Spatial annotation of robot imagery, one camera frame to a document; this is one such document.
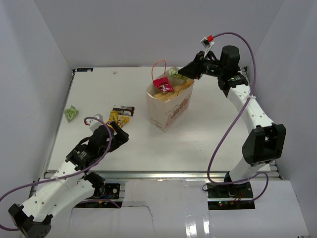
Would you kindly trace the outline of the large brown chips bag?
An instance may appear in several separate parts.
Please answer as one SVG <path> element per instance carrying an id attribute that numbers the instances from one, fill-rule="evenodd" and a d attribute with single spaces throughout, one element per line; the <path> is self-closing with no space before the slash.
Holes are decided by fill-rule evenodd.
<path id="1" fill-rule="evenodd" d="M 182 85 L 174 86 L 174 92 L 167 92 L 163 94 L 162 92 L 156 93 L 154 98 L 163 102 L 168 102 L 177 96 L 179 96 L 182 92 L 188 89 L 194 83 L 193 79 L 187 79 Z"/>

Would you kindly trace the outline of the yellow snack packet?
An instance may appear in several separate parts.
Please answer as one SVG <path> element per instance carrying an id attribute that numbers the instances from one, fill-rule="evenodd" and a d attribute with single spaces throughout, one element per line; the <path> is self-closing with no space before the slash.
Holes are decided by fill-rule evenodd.
<path id="1" fill-rule="evenodd" d="M 106 123 L 115 122 L 120 128 L 123 128 L 130 121 L 130 117 L 122 116 L 116 111 L 111 111 Z"/>

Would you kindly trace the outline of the red snack packet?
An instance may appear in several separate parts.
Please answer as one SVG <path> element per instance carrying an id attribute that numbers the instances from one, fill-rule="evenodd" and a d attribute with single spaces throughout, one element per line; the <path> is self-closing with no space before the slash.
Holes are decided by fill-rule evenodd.
<path id="1" fill-rule="evenodd" d="M 153 81 L 153 84 L 163 94 L 166 94 L 166 93 L 169 93 L 169 92 L 175 92 L 173 86 L 169 82 L 168 77 L 162 77 L 162 78 L 155 79 Z"/>

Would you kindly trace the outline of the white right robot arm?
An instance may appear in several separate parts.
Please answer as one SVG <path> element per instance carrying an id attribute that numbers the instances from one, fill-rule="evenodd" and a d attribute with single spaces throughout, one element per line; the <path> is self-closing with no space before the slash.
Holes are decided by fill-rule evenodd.
<path id="1" fill-rule="evenodd" d="M 200 79 L 202 75 L 216 77 L 219 88 L 236 107 L 247 127 L 249 135 L 242 146 L 242 159 L 224 180 L 224 193 L 231 198 L 241 193 L 240 183 L 281 157 L 286 136 L 285 126 L 274 123 L 251 94 L 251 87 L 240 72 L 239 61 L 239 49 L 225 46 L 220 59 L 214 59 L 212 52 L 200 51 L 192 62 L 178 71 L 190 79 Z"/>

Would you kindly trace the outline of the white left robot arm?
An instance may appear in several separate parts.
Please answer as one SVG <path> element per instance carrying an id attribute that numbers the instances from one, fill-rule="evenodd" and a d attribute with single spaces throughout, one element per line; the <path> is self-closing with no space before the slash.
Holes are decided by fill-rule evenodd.
<path id="1" fill-rule="evenodd" d="M 90 169 L 128 140 L 128 133 L 114 121 L 102 123 L 91 136 L 83 138 L 51 179 L 39 181 L 42 187 L 35 194 L 9 208 L 17 229 L 26 238 L 44 238 L 60 212 L 87 198 L 97 201 L 104 194 L 106 181 Z"/>

